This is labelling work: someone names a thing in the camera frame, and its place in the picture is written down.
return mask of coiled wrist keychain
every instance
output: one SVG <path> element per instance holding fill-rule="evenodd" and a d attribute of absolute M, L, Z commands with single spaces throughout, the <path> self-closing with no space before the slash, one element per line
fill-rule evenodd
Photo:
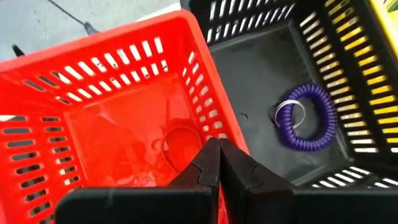
<path fill-rule="evenodd" d="M 301 97 L 306 97 L 313 101 L 318 114 L 323 120 L 322 130 L 314 138 L 304 139 L 298 137 L 294 131 L 305 118 L 305 108 L 298 101 Z M 297 124 L 294 124 L 294 105 L 299 105 L 304 111 L 303 118 Z M 298 151 L 320 151 L 334 140 L 337 133 L 337 115 L 333 102 L 323 88 L 312 83 L 300 85 L 287 93 L 284 101 L 275 111 L 275 124 L 279 128 L 283 143 Z"/>

